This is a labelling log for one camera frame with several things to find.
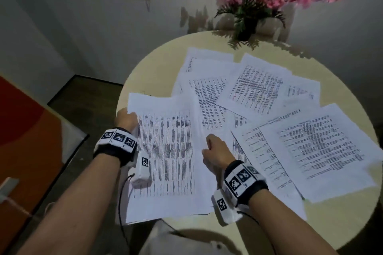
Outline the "person's left hand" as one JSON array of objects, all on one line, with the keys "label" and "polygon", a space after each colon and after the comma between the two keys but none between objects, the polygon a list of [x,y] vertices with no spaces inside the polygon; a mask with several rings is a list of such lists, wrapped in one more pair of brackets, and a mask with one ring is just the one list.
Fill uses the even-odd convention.
[{"label": "person's left hand", "polygon": [[115,127],[122,128],[130,133],[133,133],[133,131],[138,127],[137,126],[127,126],[127,107],[120,109],[115,118]]}]

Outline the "person's right hand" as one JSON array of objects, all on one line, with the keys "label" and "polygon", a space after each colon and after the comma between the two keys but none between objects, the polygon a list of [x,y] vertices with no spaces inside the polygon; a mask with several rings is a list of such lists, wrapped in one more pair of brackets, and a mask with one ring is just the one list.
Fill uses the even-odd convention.
[{"label": "person's right hand", "polygon": [[216,168],[216,171],[211,171],[214,175],[217,177],[220,177],[222,175],[222,171],[226,170],[227,167],[235,161],[235,157],[230,152],[229,148],[227,147],[226,143],[221,140],[220,146],[218,146],[219,149],[219,158],[220,158],[220,166],[219,168]]}]

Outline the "white printed document page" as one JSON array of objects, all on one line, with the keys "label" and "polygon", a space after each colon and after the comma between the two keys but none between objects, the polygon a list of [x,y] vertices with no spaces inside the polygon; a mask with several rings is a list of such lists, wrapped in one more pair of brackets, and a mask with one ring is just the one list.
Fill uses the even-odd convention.
[{"label": "white printed document page", "polygon": [[124,224],[167,217],[205,215],[214,211],[215,175],[203,162],[205,135],[198,97],[180,94],[159,98],[129,93],[127,111],[139,121],[138,150],[148,154],[152,182],[124,190]]}]

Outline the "person's left forearm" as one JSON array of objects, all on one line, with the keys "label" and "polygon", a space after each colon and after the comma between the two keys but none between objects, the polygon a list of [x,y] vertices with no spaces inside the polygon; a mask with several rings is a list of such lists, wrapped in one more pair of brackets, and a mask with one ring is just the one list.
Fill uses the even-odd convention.
[{"label": "person's left forearm", "polygon": [[112,198],[120,160],[96,156],[43,218],[17,255],[87,255]]}]

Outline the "person's right forearm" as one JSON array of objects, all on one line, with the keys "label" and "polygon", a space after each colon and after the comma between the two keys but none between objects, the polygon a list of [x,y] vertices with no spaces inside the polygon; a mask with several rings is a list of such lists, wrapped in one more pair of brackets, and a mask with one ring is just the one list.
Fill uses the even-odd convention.
[{"label": "person's right forearm", "polygon": [[254,194],[248,206],[279,255],[339,255],[269,190]]}]

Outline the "black wristband with marker tags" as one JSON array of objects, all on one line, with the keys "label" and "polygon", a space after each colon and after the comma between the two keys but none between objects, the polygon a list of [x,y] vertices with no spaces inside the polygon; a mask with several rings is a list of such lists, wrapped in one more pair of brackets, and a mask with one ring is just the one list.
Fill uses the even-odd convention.
[{"label": "black wristband with marker tags", "polygon": [[107,154],[118,158],[121,167],[133,165],[138,154],[138,137],[135,134],[121,127],[106,130],[94,147],[93,158]]},{"label": "black wristband with marker tags", "polygon": [[269,190],[266,179],[249,163],[232,161],[224,171],[222,189],[235,206],[247,206],[250,198],[261,190]]}]

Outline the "person's grey clothing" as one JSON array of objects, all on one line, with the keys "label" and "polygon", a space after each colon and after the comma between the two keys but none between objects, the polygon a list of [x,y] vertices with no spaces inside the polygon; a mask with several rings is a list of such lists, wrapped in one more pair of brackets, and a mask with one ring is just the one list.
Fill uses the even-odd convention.
[{"label": "person's grey clothing", "polygon": [[157,221],[138,255],[236,255],[236,248],[224,236],[200,229],[184,231]]}]

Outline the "orange and red panel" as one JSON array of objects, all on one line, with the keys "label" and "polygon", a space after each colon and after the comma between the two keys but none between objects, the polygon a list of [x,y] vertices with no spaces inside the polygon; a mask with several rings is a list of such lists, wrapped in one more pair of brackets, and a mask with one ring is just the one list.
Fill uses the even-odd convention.
[{"label": "orange and red panel", "polygon": [[0,254],[89,137],[0,75]]}]

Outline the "spread of printed papers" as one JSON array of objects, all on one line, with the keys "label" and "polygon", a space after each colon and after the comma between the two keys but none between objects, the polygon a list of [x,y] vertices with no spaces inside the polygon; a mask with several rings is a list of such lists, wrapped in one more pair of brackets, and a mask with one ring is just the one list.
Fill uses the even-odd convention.
[{"label": "spread of printed papers", "polygon": [[197,96],[205,135],[227,143],[249,171],[306,219],[318,203],[375,186],[365,170],[381,150],[336,104],[319,106],[319,81],[244,54],[189,48],[172,95]]}]

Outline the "white round vase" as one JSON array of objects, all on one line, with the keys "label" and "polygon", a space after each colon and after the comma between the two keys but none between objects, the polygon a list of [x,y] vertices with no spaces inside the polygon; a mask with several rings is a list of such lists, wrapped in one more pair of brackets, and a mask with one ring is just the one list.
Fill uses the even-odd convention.
[{"label": "white round vase", "polygon": [[[218,31],[233,31],[235,18],[232,14],[223,14],[214,19],[214,30]],[[282,22],[274,18],[266,18],[263,21],[259,21],[256,27],[256,34],[274,37],[275,33],[278,34],[283,30]]]}]

